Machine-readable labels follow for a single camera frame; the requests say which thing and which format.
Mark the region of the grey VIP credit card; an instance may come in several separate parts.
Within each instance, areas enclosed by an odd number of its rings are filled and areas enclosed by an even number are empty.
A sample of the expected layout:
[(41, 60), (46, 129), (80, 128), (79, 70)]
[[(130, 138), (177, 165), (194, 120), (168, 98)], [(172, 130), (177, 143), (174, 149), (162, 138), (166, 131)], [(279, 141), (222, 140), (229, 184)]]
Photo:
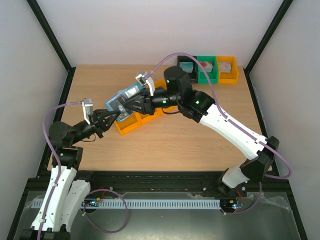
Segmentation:
[(126, 120), (128, 117), (130, 117), (133, 114), (132, 110), (126, 110), (123, 104), (125, 103), (125, 97), (123, 95), (118, 95), (116, 96), (110, 103), (109, 105), (111, 108), (116, 111), (120, 111), (120, 115), (117, 118), (118, 122), (122, 122)]

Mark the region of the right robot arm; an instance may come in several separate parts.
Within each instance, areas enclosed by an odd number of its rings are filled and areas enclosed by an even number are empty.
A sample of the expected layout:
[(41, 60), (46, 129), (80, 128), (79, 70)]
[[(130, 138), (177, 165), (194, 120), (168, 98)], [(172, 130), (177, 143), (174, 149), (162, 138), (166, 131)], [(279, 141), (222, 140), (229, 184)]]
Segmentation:
[(124, 108), (153, 115), (157, 108), (176, 106), (183, 116), (200, 123), (227, 139), (246, 157), (238, 166), (226, 169), (217, 181), (218, 191), (229, 196), (246, 181), (261, 182), (275, 158), (279, 140), (266, 138), (228, 115), (213, 97), (193, 89), (187, 72), (171, 66), (164, 73), (166, 88), (145, 88), (131, 96)]

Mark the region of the blue card holder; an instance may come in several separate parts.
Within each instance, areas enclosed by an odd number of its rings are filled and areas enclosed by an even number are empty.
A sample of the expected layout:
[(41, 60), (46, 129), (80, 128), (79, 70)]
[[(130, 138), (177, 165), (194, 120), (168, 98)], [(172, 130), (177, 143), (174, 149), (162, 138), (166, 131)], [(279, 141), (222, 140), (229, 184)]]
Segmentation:
[(139, 91), (145, 89), (145, 86), (140, 85), (139, 83), (134, 83), (127, 88), (124, 88), (118, 91), (112, 98), (107, 100), (104, 103), (104, 106), (109, 111), (120, 111), (120, 115), (117, 117), (117, 122), (123, 122), (128, 119), (132, 114), (132, 110), (126, 110), (123, 104), (133, 95), (138, 93)]

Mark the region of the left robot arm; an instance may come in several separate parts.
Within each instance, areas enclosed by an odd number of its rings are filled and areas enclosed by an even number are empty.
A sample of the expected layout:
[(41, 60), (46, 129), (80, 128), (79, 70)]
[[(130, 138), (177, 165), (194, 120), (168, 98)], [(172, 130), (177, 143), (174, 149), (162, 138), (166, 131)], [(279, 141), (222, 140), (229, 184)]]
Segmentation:
[(71, 228), (86, 195), (91, 190), (90, 175), (77, 175), (83, 148), (76, 143), (92, 135), (99, 138), (108, 131), (120, 111), (97, 109), (89, 111), (85, 120), (69, 125), (52, 123), (48, 138), (52, 154), (52, 169), (42, 205), (29, 229), (21, 231), (21, 240), (69, 240)]

